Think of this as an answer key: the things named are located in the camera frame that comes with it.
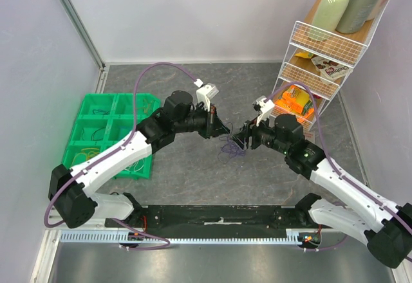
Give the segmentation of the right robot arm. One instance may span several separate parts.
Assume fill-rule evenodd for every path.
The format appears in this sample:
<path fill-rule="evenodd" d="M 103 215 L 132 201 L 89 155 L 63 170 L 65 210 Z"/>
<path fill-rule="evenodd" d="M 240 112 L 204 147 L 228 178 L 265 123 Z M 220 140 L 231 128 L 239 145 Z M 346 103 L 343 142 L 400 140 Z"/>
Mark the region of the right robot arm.
<path fill-rule="evenodd" d="M 299 226 L 314 223 L 334 228 L 366 245 L 383 265 L 395 269 L 411 260 L 411 203 L 403 206 L 374 192 L 336 164 L 322 148 L 308 141 L 292 114 L 276 117 L 274 125 L 258 118 L 245 122 L 231 136 L 242 149 L 261 145 L 280 152 L 296 174 L 323 187 L 344 204 L 335 206 L 310 196 L 295 211 Z"/>

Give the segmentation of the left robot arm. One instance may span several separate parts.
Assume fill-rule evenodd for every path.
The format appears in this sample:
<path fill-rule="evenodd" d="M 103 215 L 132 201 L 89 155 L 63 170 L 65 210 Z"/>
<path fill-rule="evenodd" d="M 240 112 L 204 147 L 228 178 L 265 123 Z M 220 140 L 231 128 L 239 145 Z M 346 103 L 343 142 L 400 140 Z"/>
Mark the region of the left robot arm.
<path fill-rule="evenodd" d="M 119 219 L 127 227 L 141 220 L 138 203 L 131 194 L 99 194 L 98 189 L 126 167 L 144 159 L 172 143 L 178 133 L 197 132 L 202 138 L 228 133 L 218 118 L 211 99 L 218 90 L 207 84 L 194 98 L 176 90 L 164 105 L 140 123 L 116 144 L 94 158 L 67 169 L 59 165 L 52 170 L 48 197 L 68 228 L 78 228 L 90 219 Z"/>

